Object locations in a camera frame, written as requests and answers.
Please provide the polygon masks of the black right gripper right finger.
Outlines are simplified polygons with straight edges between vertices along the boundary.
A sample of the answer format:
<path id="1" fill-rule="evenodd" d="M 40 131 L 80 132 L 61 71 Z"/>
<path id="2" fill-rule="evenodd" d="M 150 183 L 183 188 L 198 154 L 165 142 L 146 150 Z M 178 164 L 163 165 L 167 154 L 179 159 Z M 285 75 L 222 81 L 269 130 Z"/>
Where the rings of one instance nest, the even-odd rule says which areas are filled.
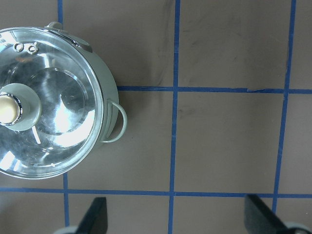
<path id="1" fill-rule="evenodd" d="M 249 234 L 283 234 L 287 226 L 272 212 L 258 195 L 246 195 L 244 225 Z"/>

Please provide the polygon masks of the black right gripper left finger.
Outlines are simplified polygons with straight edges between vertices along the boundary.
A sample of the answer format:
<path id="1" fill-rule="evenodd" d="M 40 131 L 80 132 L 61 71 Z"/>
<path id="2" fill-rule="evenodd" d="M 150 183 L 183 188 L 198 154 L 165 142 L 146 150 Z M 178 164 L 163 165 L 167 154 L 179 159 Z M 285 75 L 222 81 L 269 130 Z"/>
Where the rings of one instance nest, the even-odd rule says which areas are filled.
<path id="1" fill-rule="evenodd" d="M 77 228 L 77 234 L 105 234 L 108 230 L 107 201 L 96 197 Z"/>

